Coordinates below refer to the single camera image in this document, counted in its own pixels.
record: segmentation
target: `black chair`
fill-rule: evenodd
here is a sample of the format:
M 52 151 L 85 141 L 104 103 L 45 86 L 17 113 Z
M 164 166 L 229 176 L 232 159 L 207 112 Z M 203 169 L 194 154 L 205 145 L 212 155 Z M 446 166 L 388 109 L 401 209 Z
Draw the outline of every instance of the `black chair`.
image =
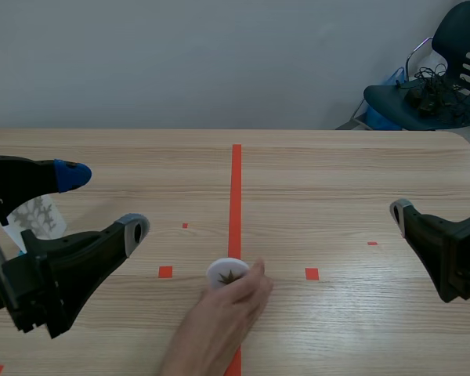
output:
M 470 1 L 456 5 L 444 17 L 433 38 L 426 38 L 407 58 L 406 81 L 408 81 L 407 68 L 410 58 L 426 42 L 432 40 L 432 48 L 447 61 L 447 72 L 444 76 L 446 82 L 460 85 L 469 91 L 463 96 L 464 103 L 470 105 Z M 364 99 L 369 105 L 386 119 L 411 131 L 429 131 L 437 129 L 452 129 L 470 126 L 470 112 L 465 121 L 444 121 L 440 116 L 420 116 L 418 109 L 413 108 L 404 100 L 408 89 L 418 85 L 418 81 L 410 81 L 396 85 L 369 86 L 363 92 Z

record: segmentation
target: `white round object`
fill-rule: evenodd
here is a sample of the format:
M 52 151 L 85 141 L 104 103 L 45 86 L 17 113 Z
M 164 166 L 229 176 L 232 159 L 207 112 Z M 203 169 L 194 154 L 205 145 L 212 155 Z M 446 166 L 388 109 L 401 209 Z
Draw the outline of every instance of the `white round object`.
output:
M 229 283 L 244 276 L 248 271 L 248 264 L 238 258 L 220 258 L 208 267 L 206 276 L 212 288 L 221 288 L 226 286 L 223 281 Z

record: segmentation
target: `finger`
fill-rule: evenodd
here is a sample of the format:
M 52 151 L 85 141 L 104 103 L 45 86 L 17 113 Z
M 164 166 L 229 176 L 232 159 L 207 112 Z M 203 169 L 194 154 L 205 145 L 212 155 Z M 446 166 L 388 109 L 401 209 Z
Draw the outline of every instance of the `finger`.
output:
M 259 305 L 257 305 L 252 312 L 249 314 L 248 317 L 248 329 L 251 329 L 252 326 L 255 324 L 256 321 L 258 321 L 258 318 L 262 315 L 264 312 L 266 305 L 268 304 L 269 297 L 272 293 L 273 290 L 273 280 L 269 279 L 269 292 L 266 295 L 262 296 L 262 300 L 259 302 Z
M 257 309 L 263 302 L 268 300 L 268 297 L 273 290 L 273 280 L 264 276 L 259 284 L 259 289 L 251 295 L 246 302 L 246 310 L 250 315 L 255 309 Z
M 207 297 L 209 294 L 211 294 L 214 291 L 214 289 L 208 285 L 202 292 L 201 292 L 201 298 L 200 300 L 204 299 Z
M 231 302 L 237 302 L 255 293 L 259 288 L 261 278 L 265 275 L 265 263 L 259 259 L 249 272 L 239 280 L 219 289 Z

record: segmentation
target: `white wall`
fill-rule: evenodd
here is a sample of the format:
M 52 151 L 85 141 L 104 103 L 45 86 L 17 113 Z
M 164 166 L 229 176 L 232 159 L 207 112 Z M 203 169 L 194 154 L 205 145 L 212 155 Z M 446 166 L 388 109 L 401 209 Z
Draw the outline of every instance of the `white wall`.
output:
M 0 0 L 0 127 L 335 128 L 457 0 Z

